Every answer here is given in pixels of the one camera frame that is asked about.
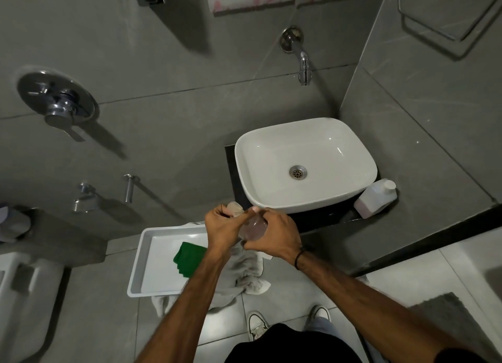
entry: bathroom wall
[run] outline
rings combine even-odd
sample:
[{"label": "bathroom wall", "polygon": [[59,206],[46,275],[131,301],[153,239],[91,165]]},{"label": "bathroom wall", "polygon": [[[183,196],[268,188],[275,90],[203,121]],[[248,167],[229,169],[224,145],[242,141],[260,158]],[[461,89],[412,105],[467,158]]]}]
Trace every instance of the bathroom wall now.
[{"label": "bathroom wall", "polygon": [[[381,0],[338,0],[213,17],[206,0],[0,0],[0,198],[40,207],[104,239],[201,220],[232,199],[224,145],[246,131],[335,116]],[[317,72],[277,46],[300,26]],[[83,85],[97,121],[72,141],[19,99],[16,80],[47,68]],[[140,177],[124,205],[124,174]],[[103,208],[71,213],[88,182]]]},{"label": "bathroom wall", "polygon": [[[402,0],[402,10],[456,35],[490,1]],[[347,270],[502,200],[501,4],[453,42],[402,21],[398,0],[384,0],[340,118],[381,176],[396,181],[399,201],[388,214],[325,233]]]}]

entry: towel rod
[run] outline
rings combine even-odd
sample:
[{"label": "towel rod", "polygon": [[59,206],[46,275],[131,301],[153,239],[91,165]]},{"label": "towel rod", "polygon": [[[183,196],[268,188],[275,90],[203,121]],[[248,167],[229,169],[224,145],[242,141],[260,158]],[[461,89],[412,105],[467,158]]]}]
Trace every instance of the towel rod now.
[{"label": "towel rod", "polygon": [[398,0],[398,11],[399,11],[399,14],[401,14],[403,17],[408,18],[408,19],[412,20],[413,22],[417,22],[419,25],[429,29],[430,31],[433,31],[436,34],[439,34],[439,35],[447,38],[449,41],[461,42],[465,38],[467,38],[467,36],[472,32],[472,30],[474,30],[474,28],[477,26],[477,24],[480,23],[481,19],[483,19],[483,17],[488,13],[488,11],[490,11],[490,9],[493,7],[493,5],[495,5],[495,2],[497,2],[497,0],[492,0],[490,2],[490,4],[483,10],[483,12],[474,20],[474,22],[467,28],[467,30],[461,36],[455,36],[455,35],[452,35],[452,34],[446,32],[446,31],[443,31],[441,29],[436,29],[435,27],[424,23],[423,21],[411,16],[410,14],[406,14],[403,11],[403,9],[401,8],[401,0]]}]

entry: transparent container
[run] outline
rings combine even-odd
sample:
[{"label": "transparent container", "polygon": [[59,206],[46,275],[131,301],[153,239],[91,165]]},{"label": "transparent container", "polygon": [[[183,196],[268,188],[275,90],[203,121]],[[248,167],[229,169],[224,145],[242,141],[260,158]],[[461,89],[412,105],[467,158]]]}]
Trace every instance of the transparent container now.
[{"label": "transparent container", "polygon": [[[239,216],[244,209],[237,202],[230,202],[227,208],[233,212],[233,216]],[[243,240],[258,240],[267,230],[267,222],[260,214],[248,220],[239,230],[239,237]]]}]

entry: sneaker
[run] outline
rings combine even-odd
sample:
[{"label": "sneaker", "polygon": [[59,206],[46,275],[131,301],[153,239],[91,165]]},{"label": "sneaker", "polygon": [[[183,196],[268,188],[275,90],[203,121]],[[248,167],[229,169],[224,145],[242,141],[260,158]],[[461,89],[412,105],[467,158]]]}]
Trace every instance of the sneaker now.
[{"label": "sneaker", "polygon": [[319,317],[326,318],[328,321],[331,322],[331,316],[329,315],[328,309],[321,305],[316,305],[312,308],[307,322],[310,322],[314,318],[319,318]]},{"label": "sneaker", "polygon": [[248,335],[251,342],[260,338],[269,328],[268,322],[258,311],[251,311],[248,316]]}]

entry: wrist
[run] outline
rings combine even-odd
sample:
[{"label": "wrist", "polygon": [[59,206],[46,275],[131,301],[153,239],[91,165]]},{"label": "wrist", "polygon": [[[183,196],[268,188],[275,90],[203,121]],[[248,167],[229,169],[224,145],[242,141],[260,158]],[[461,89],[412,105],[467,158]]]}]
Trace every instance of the wrist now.
[{"label": "wrist", "polygon": [[205,258],[209,259],[212,263],[223,263],[226,264],[228,261],[229,249],[224,249],[221,247],[208,247]]},{"label": "wrist", "polygon": [[281,258],[284,259],[289,264],[294,265],[295,260],[300,252],[301,252],[301,246],[298,246],[297,248],[291,248],[285,251],[284,254],[281,256]]}]

